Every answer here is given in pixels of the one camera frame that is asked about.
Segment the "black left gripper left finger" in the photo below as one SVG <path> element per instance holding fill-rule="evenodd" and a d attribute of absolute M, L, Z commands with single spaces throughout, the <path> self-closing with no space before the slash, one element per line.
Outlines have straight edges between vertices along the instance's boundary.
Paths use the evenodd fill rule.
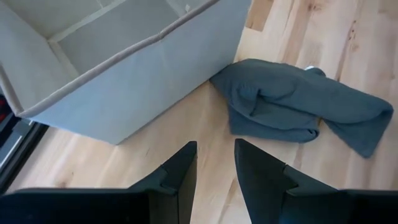
<path fill-rule="evenodd" d="M 125 189 L 28 188 L 1 196 L 1 223 L 190 223 L 197 143 Z"/>

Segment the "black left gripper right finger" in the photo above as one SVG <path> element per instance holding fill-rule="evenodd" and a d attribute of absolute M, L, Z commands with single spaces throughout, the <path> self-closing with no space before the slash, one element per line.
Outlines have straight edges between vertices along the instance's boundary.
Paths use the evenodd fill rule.
<path fill-rule="evenodd" d="M 243 139 L 234 143 L 252 223 L 397 223 L 397 191 L 338 190 Z"/>

